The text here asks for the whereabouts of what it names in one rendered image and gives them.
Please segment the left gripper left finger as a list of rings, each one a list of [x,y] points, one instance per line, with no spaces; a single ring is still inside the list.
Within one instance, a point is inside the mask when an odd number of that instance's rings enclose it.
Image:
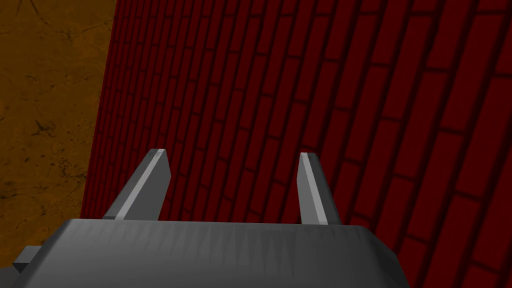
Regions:
[[[151,149],[136,167],[103,219],[157,221],[171,180],[165,149]]]

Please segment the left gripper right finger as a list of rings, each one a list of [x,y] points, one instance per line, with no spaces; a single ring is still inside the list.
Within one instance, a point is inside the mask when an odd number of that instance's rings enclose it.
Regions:
[[[303,225],[341,225],[333,195],[316,153],[301,152],[296,185]]]

